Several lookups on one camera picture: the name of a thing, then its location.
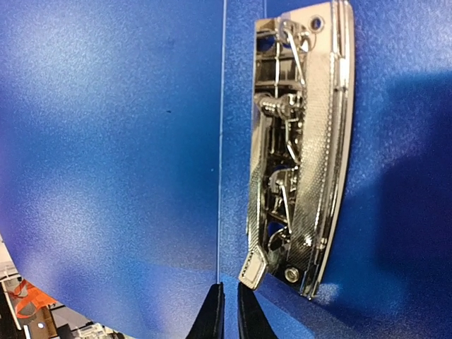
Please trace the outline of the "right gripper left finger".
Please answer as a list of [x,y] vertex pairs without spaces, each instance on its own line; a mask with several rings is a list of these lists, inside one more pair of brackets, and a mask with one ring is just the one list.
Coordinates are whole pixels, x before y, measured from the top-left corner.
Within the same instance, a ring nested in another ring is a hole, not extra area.
[[223,339],[225,293],[223,283],[211,285],[186,339]]

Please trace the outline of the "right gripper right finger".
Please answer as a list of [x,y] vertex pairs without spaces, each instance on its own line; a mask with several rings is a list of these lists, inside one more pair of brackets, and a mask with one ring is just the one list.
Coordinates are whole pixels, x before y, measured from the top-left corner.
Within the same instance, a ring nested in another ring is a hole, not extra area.
[[240,339],[278,339],[254,291],[242,282],[238,283],[237,300]]

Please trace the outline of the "metal folder clip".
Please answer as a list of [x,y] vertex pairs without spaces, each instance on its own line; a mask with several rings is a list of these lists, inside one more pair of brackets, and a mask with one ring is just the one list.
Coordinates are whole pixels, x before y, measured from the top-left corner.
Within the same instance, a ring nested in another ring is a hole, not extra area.
[[239,280],[271,274],[307,299],[321,284],[350,152],[355,25],[349,1],[256,21],[248,251]]

